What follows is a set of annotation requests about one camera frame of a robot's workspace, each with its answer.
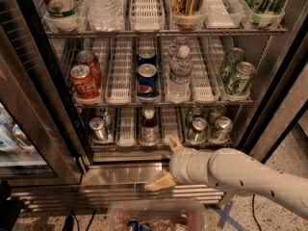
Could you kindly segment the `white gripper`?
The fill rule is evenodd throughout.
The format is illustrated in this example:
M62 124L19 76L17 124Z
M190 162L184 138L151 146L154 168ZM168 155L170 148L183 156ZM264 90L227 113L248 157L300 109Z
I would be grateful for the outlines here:
M144 188L156 192L180 184L215 185L216 178L210 170L213 152L199 151L183 145L174 137L169 137L169 147L174 153L169 161L169 171L162 169Z

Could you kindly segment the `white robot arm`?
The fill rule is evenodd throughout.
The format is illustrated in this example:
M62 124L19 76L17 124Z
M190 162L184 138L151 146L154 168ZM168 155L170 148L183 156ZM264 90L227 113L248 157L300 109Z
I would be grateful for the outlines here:
M267 167L233 148L196 150L169 140L168 169L145 184L150 192L201 184L237 195L258 194L308 219L308 179Z

